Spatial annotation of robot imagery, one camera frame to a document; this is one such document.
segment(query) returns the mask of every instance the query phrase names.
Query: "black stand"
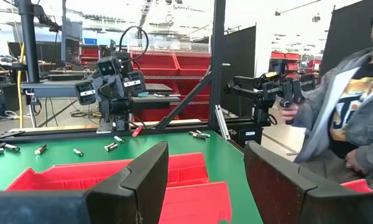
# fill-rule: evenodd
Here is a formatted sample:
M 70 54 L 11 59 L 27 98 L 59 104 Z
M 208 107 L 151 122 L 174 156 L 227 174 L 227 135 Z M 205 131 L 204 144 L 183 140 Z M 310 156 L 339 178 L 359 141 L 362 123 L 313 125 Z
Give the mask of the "black stand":
M 39 83 L 39 65 L 37 63 L 36 35 L 34 26 L 34 5 L 30 0 L 18 0 L 18 13 L 21 15 L 22 33 L 29 83 Z

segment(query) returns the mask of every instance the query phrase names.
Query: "green table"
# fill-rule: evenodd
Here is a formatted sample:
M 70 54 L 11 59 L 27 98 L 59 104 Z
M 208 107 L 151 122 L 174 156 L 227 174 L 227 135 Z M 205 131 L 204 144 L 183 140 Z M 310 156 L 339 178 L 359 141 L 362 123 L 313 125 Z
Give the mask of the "green table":
M 210 181 L 224 181 L 228 184 L 232 223 L 262 223 L 247 184 L 243 154 L 215 132 L 206 133 L 211 135 L 206 140 L 194 139 L 187 133 L 125 138 L 126 143 L 110 153 L 103 146 L 112 143 L 113 138 L 45 142 L 47 150 L 41 156 L 35 156 L 34 151 L 42 143 L 19 144 L 21 153 L 5 152 L 0 155 L 0 190 L 4 190 L 28 167 L 41 172 L 55 164 L 132 159 L 159 141 L 168 141 L 170 154 L 202 152 Z M 74 148 L 83 151 L 85 155 L 78 157 L 73 153 Z

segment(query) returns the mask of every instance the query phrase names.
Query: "black t-shirt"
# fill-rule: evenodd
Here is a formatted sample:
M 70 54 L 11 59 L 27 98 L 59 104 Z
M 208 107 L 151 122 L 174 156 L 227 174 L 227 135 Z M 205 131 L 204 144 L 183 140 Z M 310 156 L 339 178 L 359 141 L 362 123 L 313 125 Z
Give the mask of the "black t-shirt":
M 329 119 L 330 149 L 340 158 L 359 146 L 347 142 L 345 127 L 359 105 L 373 92 L 373 63 L 363 65 L 344 90 Z

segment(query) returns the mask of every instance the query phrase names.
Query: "yellow cable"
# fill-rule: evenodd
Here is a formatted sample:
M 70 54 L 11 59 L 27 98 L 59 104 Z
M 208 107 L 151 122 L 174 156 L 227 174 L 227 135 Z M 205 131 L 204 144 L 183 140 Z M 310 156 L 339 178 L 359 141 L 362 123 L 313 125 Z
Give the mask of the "yellow cable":
M 24 54 L 25 54 L 25 44 L 22 44 L 21 59 L 19 60 L 20 63 L 24 63 Z M 19 101 L 19 128 L 24 128 L 24 105 L 22 103 L 21 81 L 22 81 L 22 72 L 18 71 L 17 87 L 18 87 L 18 101 Z

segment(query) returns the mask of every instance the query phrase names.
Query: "black curtain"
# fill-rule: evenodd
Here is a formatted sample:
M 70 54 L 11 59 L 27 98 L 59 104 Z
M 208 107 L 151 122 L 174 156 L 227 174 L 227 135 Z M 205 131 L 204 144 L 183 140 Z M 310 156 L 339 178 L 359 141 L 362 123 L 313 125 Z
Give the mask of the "black curtain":
M 349 55 L 372 47 L 372 16 L 373 0 L 363 0 L 333 12 L 321 76 Z
M 256 27 L 225 35 L 223 47 L 223 63 L 231 66 L 223 67 L 222 86 L 235 76 L 254 77 L 254 61 L 256 51 Z M 251 100 L 221 92 L 221 107 L 238 116 L 251 116 Z

